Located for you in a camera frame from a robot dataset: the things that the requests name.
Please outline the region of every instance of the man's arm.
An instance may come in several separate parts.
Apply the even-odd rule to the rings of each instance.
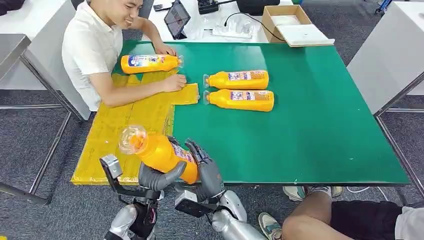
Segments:
[[[122,87],[114,86],[109,72],[90,74],[89,78],[101,101],[111,108],[130,104],[161,92],[179,91],[186,85],[186,77],[180,74],[172,75],[162,81]]]
[[[145,34],[151,40],[151,43],[153,44],[157,54],[169,54],[172,56],[177,55],[177,52],[172,47],[166,45],[162,41],[158,29],[149,19],[137,16],[134,18],[134,21],[129,28],[142,31],[143,34]]]

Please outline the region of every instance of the gray carpet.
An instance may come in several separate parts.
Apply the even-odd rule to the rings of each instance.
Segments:
[[[305,0],[304,9],[311,20],[330,38],[347,64],[380,19],[373,15],[376,4],[362,0]],[[149,11],[143,8],[143,14]],[[136,32],[125,32],[125,39],[140,39]],[[43,91],[0,91],[0,105],[51,103]],[[409,97],[405,102],[424,102]],[[62,109],[0,111],[0,181],[29,190],[65,112]],[[69,182],[85,144],[94,115],[87,122],[71,119],[57,152],[41,182],[38,194],[52,197],[51,204],[38,206],[0,193],[0,236],[11,240],[101,240],[118,210],[123,206],[109,186],[75,186]],[[424,118],[422,114],[386,113],[390,131],[412,167],[424,181]],[[251,224],[258,228],[260,212],[269,212],[280,222],[296,206],[275,184],[231,185],[241,198]],[[387,197],[405,205],[420,200],[414,186],[382,187]],[[194,218],[173,210],[175,191],[166,189],[159,203],[159,239],[218,240],[205,218]],[[338,200],[382,201],[374,187],[361,193],[345,191]]]

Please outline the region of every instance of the orange bottle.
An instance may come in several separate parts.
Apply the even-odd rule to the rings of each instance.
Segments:
[[[183,56],[166,54],[154,55],[124,55],[120,59],[122,71],[126,74],[138,74],[155,71],[169,71],[183,67]]]
[[[267,90],[204,91],[203,100],[224,109],[269,112],[274,107],[274,93]]]
[[[144,164],[162,173],[185,161],[187,166],[180,178],[189,184],[197,180],[198,166],[191,153],[170,142],[165,135],[148,135],[144,127],[130,125],[122,131],[119,148],[125,154],[136,154]]]
[[[214,75],[203,75],[203,84],[217,89],[266,89],[269,82],[265,70],[252,71],[220,71]]]

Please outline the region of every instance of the gray robot hand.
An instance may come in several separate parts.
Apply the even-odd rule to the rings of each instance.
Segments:
[[[194,193],[197,195],[198,201],[203,202],[225,192],[224,182],[217,163],[193,140],[187,139],[185,145],[197,163],[201,184],[195,188]]]
[[[168,136],[168,140],[175,145],[180,145],[172,136]],[[179,178],[186,166],[187,162],[180,161],[171,171],[162,173],[142,162],[138,173],[138,184],[153,191],[161,191]]]

